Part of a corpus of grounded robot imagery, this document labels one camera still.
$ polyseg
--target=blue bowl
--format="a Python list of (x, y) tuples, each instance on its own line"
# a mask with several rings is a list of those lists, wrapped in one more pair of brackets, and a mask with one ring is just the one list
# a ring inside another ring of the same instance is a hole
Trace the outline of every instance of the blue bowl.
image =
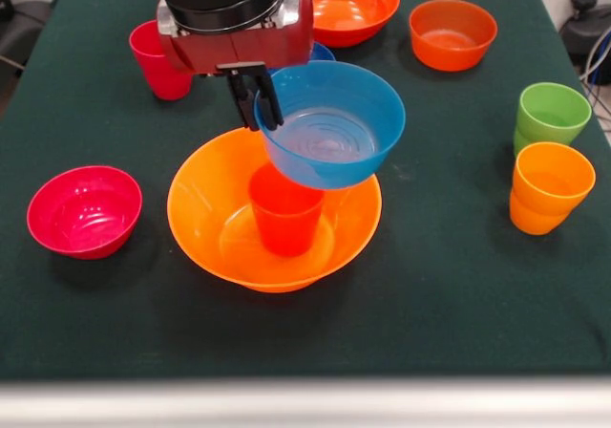
[[(323, 46), (321, 43), (314, 42), (314, 47), (312, 48), (312, 52), (309, 55), (310, 60), (331, 60), (335, 61), (335, 55), (327, 48), (327, 46)], [(268, 71), (270, 74), (276, 73), (278, 70), (282, 68), (270, 68)]]
[(272, 80), (284, 125), (267, 129), (258, 103), (255, 117), (272, 162), (300, 184), (339, 189), (366, 180), (405, 129), (401, 97), (355, 65), (314, 60)]

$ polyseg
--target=green cup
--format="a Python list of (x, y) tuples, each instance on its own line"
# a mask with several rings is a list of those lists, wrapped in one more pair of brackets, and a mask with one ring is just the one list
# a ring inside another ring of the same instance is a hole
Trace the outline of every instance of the green cup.
[(537, 141), (571, 144), (592, 117), (590, 102), (575, 89), (538, 82), (519, 96), (514, 152)]

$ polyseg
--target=orange bowl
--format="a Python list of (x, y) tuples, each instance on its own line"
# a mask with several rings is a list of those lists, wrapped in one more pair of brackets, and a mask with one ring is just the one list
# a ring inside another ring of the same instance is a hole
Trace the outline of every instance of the orange bowl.
[(331, 48), (362, 43), (378, 33), (401, 0), (312, 0), (314, 39)]
[(312, 248), (285, 258), (264, 248), (248, 202), (250, 177), (266, 162), (261, 133), (237, 129), (208, 141), (174, 177), (168, 220), (180, 248), (204, 270), (257, 291), (293, 291), (363, 250), (380, 221), (380, 185), (371, 176), (326, 191)]
[(422, 63), (442, 72), (477, 65), (496, 38), (495, 19), (462, 0), (432, 0), (410, 14), (411, 47)]

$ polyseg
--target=plastic bowl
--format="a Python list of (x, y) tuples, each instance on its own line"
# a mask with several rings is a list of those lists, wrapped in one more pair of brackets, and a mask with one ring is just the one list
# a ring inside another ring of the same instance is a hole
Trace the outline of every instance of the plastic bowl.
[(174, 177), (168, 221), (182, 251), (204, 270), (257, 291), (294, 291), (363, 250), (380, 220), (380, 186), (373, 176), (326, 192), (312, 247), (286, 258), (265, 249), (249, 205), (250, 179), (267, 162), (261, 133), (237, 129), (208, 141)]
[(496, 38), (495, 19), (461, 0), (432, 0), (410, 14), (411, 46), (422, 63), (442, 72), (477, 65)]
[[(323, 46), (321, 43), (314, 42), (314, 46), (312, 47), (312, 52), (309, 55), (310, 60), (330, 60), (332, 62), (335, 61), (335, 55)], [(270, 68), (268, 71), (272, 73), (276, 73), (279, 68)]]
[(99, 259), (128, 239), (142, 208), (137, 182), (117, 168), (92, 165), (45, 183), (28, 207), (28, 229), (40, 245), (76, 259)]
[(290, 179), (338, 189), (373, 174), (405, 128), (401, 97), (380, 76), (343, 62), (311, 61), (272, 76), (284, 116), (274, 131), (255, 118), (272, 162)]
[(331, 48), (354, 46), (373, 37), (401, 0), (312, 0), (314, 39)]

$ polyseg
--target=red bowl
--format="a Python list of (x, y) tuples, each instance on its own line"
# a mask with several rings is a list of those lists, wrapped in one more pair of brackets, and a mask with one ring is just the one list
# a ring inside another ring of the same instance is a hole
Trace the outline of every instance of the red bowl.
[(376, 35), (399, 9), (401, 0), (312, 0), (314, 39), (346, 48)]
[(477, 65), (497, 31), (489, 12), (462, 0), (427, 1), (410, 14), (413, 53), (442, 72), (461, 72)]
[(113, 254), (142, 209), (137, 182), (117, 168), (92, 165), (51, 178), (28, 207), (28, 230), (40, 245), (76, 259)]

